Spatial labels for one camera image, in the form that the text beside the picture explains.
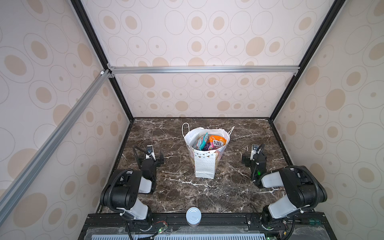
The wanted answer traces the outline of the orange red Fox's packet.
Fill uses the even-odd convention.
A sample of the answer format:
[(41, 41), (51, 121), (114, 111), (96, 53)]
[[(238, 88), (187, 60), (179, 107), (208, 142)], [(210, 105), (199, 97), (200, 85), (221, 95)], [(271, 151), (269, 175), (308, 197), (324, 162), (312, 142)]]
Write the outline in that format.
[(221, 136), (210, 135), (209, 137), (209, 151), (217, 150), (227, 144), (227, 140)]

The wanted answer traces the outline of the purple candy packet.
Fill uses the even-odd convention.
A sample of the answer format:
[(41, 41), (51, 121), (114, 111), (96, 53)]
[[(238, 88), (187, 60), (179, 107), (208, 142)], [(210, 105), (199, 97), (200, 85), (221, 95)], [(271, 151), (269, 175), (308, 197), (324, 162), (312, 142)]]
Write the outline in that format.
[(206, 145), (203, 147), (202, 151), (209, 151), (210, 150), (210, 143), (206, 143)]

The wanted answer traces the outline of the white paper bag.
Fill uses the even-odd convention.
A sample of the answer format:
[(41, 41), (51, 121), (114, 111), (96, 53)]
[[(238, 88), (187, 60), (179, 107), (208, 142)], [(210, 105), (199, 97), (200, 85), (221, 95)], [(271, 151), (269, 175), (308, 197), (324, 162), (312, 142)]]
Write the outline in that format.
[[(226, 147), (231, 140), (231, 134), (234, 127), (229, 132), (224, 129), (204, 129), (202, 127), (190, 129), (188, 123), (182, 125), (182, 135), (185, 140), (187, 149), (190, 154), (192, 164), (195, 168), (195, 176), (197, 178), (214, 179), (218, 164), (224, 154)], [(195, 149), (196, 142), (205, 133), (215, 136), (224, 137), (227, 144), (217, 150), (199, 151)]]

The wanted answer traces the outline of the teal Fox's candy packet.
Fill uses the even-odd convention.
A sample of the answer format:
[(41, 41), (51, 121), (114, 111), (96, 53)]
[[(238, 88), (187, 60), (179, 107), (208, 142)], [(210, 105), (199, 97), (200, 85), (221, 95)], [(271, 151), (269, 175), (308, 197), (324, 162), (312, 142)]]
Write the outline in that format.
[(202, 137), (198, 139), (195, 145), (195, 149), (199, 151), (204, 151), (204, 148), (206, 147), (207, 143), (209, 143), (209, 134), (205, 133)]

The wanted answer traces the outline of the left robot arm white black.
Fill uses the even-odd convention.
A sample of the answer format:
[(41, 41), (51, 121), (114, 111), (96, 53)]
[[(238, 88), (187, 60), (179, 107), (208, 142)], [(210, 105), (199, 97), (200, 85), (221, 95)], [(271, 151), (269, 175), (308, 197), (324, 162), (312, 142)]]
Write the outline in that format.
[(143, 204), (139, 194), (152, 194), (157, 186), (157, 168), (164, 163), (164, 155), (154, 153), (139, 158), (139, 170), (117, 170), (100, 195), (100, 204), (128, 221), (151, 224), (150, 207)]

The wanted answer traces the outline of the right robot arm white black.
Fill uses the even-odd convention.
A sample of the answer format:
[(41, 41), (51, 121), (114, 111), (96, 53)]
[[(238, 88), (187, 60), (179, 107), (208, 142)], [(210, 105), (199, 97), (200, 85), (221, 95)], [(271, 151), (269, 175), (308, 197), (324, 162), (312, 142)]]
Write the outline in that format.
[(267, 172), (262, 152), (242, 155), (242, 164), (251, 170), (251, 181), (259, 189), (283, 187), (286, 194), (263, 208), (261, 223), (266, 226), (286, 217), (313, 210), (328, 199), (325, 188), (305, 166), (287, 166)]

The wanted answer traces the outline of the white round cap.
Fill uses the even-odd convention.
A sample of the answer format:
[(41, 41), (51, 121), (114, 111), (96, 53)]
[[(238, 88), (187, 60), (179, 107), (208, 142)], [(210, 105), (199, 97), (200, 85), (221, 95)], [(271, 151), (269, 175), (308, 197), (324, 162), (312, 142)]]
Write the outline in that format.
[(197, 207), (189, 208), (186, 212), (186, 220), (190, 226), (192, 227), (198, 226), (202, 220), (201, 211)]

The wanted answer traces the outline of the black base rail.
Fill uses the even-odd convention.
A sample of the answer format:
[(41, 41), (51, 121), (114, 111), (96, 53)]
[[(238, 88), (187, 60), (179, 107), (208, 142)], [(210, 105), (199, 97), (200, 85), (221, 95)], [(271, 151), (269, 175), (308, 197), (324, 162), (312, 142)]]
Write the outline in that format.
[(150, 214), (151, 224), (119, 214), (90, 214), (80, 240), (335, 240), (324, 213), (309, 212), (266, 225), (258, 213), (203, 213), (192, 226), (185, 213)]

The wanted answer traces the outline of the horizontal aluminium rail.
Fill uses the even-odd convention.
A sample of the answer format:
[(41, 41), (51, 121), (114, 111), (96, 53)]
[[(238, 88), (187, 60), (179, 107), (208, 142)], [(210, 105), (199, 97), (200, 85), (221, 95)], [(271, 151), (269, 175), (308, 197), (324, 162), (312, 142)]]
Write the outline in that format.
[(111, 67), (113, 74), (297, 73), (299, 66)]

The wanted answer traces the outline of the left diagonal aluminium rail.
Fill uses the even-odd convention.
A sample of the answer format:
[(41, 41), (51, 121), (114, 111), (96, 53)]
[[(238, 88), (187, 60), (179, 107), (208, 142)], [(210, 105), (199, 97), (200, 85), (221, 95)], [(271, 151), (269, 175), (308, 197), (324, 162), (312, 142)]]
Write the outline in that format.
[(59, 126), (52, 132), (50, 137), (32, 157), (31, 161), (24, 167), (18, 177), (10, 185), (10, 188), (1, 198), (1, 225), (4, 224), (21, 197), (28, 190), (64, 137), (68, 134), (69, 130), (71, 130), (85, 108), (94, 98), (97, 91), (109, 78), (111, 72), (111, 70), (105, 69), (103, 70), (103, 73), (93, 81), (87, 91), (81, 96), (74, 107), (70, 109), (69, 113), (65, 116)]

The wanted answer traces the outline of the left black frame post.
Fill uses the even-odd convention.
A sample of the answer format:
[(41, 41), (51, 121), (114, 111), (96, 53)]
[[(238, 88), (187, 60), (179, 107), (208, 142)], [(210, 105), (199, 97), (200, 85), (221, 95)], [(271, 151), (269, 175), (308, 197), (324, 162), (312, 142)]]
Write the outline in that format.
[[(86, 10), (80, 0), (70, 0), (72, 6), (74, 7), (74, 10), (76, 12), (77, 17), (79, 18), (83, 29), (97, 55), (98, 60), (100, 61), (102, 67), (104, 70), (111, 70), (109, 66), (109, 61), (105, 55), (105, 52), (102, 48), (101, 42), (99, 40), (99, 37), (96, 35), (96, 32), (92, 26), (92, 23), (86, 13)], [(130, 122), (132, 122), (135, 118), (132, 115), (131, 110), (128, 107), (127, 101), (123, 95), (122, 89), (120, 88), (120, 85), (118, 84), (118, 81), (116, 77), (112, 75), (112, 77), (109, 78), (110, 83), (112, 84), (112, 87), (118, 97), (118, 100), (120, 101), (124, 112), (126, 113), (128, 119)]]

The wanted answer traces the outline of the black frame post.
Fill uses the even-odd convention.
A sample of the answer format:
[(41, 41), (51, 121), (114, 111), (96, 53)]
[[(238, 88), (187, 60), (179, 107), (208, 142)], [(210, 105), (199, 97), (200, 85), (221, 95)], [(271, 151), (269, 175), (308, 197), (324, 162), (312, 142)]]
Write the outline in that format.
[(314, 56), (316, 50), (320, 46), (321, 42), (325, 38), (326, 34), (329, 32), (332, 23), (338, 16), (339, 12), (341, 11), (342, 7), (346, 3), (345, 0), (336, 0), (331, 5), (330, 10), (326, 14), (324, 20), (321, 22), (321, 25), (318, 29), (318, 31), (315, 34), (314, 39), (312, 40), (311, 44), (309, 45), (309, 48), (304, 54), (303, 59), (301, 60), (299, 64), (299, 70), (296, 74), (293, 75), (291, 80), (288, 83), (288, 86), (286, 87), (285, 91), (283, 92), (280, 100), (278, 101), (278, 104), (276, 105), (274, 111), (272, 112), (270, 116), (270, 122), (272, 123), (280, 113), (281, 109), (283, 108), (285, 102), (287, 101), (288, 97), (290, 96), (291, 92), (294, 90), (297, 82), (299, 81), (301, 75), (304, 73), (307, 65), (311, 61), (312, 57)]
[[(92, 23), (86, 13), (86, 10), (80, 0), (70, 0), (72, 6), (74, 7), (74, 10), (76, 12), (77, 17), (79, 18), (83, 29), (97, 55), (98, 60), (100, 61), (102, 67), (104, 70), (111, 70), (109, 66), (109, 61), (105, 55), (105, 52), (102, 48), (101, 42), (99, 40), (99, 37), (96, 35), (96, 32), (92, 26)], [(109, 78), (110, 83), (112, 84), (112, 87), (118, 97), (118, 100), (120, 101), (124, 112), (126, 113), (128, 119), (130, 122), (132, 122), (135, 118), (132, 115), (131, 110), (128, 107), (127, 101), (123, 95), (122, 89), (120, 88), (120, 85), (118, 84), (118, 81), (116, 77), (112, 75), (112, 77)]]

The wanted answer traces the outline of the right black frame post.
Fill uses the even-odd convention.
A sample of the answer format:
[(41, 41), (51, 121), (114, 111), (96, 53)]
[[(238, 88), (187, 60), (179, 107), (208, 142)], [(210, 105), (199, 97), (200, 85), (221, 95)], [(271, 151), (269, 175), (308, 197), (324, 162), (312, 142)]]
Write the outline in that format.
[(285, 102), (287, 101), (288, 97), (290, 96), (291, 92), (294, 90), (297, 82), (299, 81), (301, 75), (304, 73), (307, 65), (311, 61), (312, 57), (314, 56), (316, 50), (320, 46), (321, 42), (325, 38), (326, 34), (329, 32), (332, 23), (338, 16), (339, 12), (341, 11), (342, 7), (346, 3), (345, 0), (336, 0), (331, 5), (330, 10), (326, 14), (324, 20), (321, 22), (321, 25), (318, 29), (318, 31), (315, 34), (314, 39), (312, 40), (311, 44), (309, 45), (309, 48), (304, 54), (303, 59), (301, 60), (299, 64), (299, 70), (296, 74), (293, 75), (291, 80), (288, 83), (288, 86), (286, 87), (285, 91), (283, 92), (280, 100), (278, 101), (278, 104), (276, 105), (274, 111), (272, 112), (270, 116), (270, 122), (272, 123), (280, 113), (281, 109), (283, 108)]

